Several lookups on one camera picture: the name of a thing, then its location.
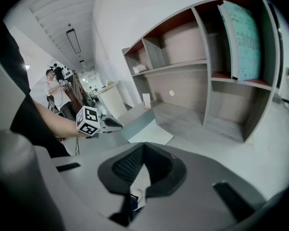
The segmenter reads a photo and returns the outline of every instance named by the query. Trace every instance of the ceiling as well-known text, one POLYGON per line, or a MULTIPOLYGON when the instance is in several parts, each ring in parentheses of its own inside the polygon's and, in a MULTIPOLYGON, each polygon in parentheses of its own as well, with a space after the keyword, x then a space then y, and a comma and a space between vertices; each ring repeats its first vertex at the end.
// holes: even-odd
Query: ceiling
POLYGON ((66 58, 79 70, 80 61, 92 63, 94 0, 24 0, 38 23, 66 58), (66 31, 75 29, 81 52, 75 54, 66 31))

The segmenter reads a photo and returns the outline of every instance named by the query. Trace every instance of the black clothing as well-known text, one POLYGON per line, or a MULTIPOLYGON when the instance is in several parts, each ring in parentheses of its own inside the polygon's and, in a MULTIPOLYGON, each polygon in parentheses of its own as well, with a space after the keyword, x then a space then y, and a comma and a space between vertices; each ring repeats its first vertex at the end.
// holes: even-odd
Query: black clothing
POLYGON ((24 135, 33 145, 45 147, 50 157, 69 156, 42 119, 30 96, 25 62, 15 39, 0 23, 0 63, 14 83, 26 95, 11 125, 11 131, 24 135))
POLYGON ((64 104, 61 107, 60 111, 62 112, 65 118, 72 121, 76 121, 77 113, 73 109, 72 102, 67 102, 66 104, 64 104))
POLYGON ((62 74, 62 68, 60 68, 60 67, 57 67, 57 68, 55 68, 55 69, 53 69, 53 72, 54 72, 54 74, 56 75, 56 79, 57 79, 57 81, 59 81, 60 79, 61 80, 64 80, 64 76, 63 76, 63 74, 62 74))

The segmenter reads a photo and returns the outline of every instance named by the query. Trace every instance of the shelf unit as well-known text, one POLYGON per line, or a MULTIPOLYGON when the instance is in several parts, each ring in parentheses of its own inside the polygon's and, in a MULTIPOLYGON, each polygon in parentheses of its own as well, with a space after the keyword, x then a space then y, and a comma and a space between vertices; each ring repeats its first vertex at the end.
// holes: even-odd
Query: shelf unit
POLYGON ((217 5, 207 0, 178 11, 122 52, 142 98, 203 113, 203 126, 248 141, 270 104, 279 68, 277 28, 266 0, 228 0, 254 13, 261 38, 259 79, 231 79, 230 46, 217 5), (135 64, 148 70, 133 74, 135 64))

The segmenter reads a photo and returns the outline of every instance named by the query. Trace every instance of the small white card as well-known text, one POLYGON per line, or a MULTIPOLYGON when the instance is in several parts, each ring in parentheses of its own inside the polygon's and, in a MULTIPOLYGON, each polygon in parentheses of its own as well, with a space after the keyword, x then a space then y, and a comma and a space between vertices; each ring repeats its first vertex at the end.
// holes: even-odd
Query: small white card
POLYGON ((151 108, 150 93, 143 93, 144 106, 151 108))

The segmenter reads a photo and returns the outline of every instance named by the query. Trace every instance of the black strip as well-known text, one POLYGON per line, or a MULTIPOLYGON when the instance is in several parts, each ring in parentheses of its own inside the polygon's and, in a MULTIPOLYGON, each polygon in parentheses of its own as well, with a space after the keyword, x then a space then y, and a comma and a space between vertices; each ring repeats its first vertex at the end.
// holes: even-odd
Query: black strip
POLYGON ((216 183, 213 188, 238 222, 243 221, 255 212, 227 182, 216 183))
POLYGON ((67 170, 70 170, 70 169, 74 169, 76 167, 80 167, 80 164, 79 163, 71 163, 71 164, 66 164, 66 165, 62 165, 62 166, 58 166, 56 167, 57 170, 59 172, 62 172, 62 171, 67 171, 67 170))

